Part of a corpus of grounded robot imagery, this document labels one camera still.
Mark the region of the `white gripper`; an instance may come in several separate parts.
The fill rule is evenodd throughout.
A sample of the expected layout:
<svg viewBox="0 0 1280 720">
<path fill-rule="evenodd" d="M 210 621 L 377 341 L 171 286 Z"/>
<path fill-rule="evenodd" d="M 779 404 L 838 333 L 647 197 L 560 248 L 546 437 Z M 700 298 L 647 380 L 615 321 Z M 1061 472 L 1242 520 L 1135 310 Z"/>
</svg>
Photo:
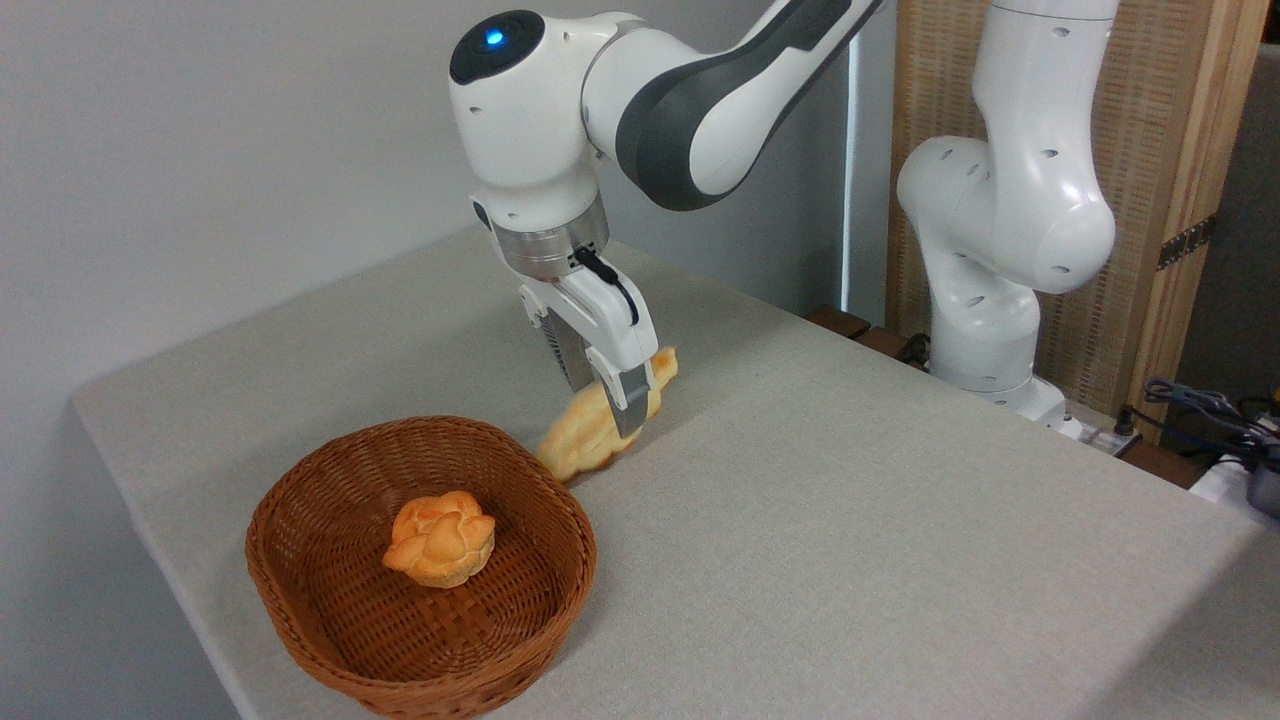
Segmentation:
<svg viewBox="0 0 1280 720">
<path fill-rule="evenodd" d="M 639 288 L 613 266 L 552 281 L 518 277 L 526 314 L 544 334 L 570 388 L 603 393 L 620 438 L 640 432 L 655 388 L 657 334 Z"/>
</svg>

